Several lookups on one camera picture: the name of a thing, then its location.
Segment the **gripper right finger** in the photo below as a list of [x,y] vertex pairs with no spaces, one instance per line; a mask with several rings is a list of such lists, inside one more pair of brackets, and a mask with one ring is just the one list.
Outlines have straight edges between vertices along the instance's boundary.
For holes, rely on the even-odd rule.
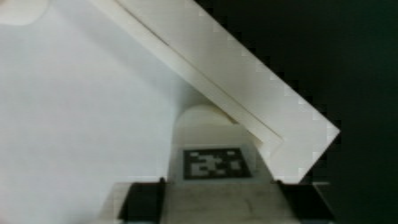
[[335,224],[335,213],[315,184],[287,184],[278,186],[289,200],[290,208],[301,224]]

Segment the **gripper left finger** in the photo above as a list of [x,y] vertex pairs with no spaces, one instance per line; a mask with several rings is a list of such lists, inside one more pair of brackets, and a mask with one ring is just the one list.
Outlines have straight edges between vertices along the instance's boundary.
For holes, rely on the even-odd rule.
[[122,224],[161,224],[166,186],[166,178],[132,184],[118,215]]

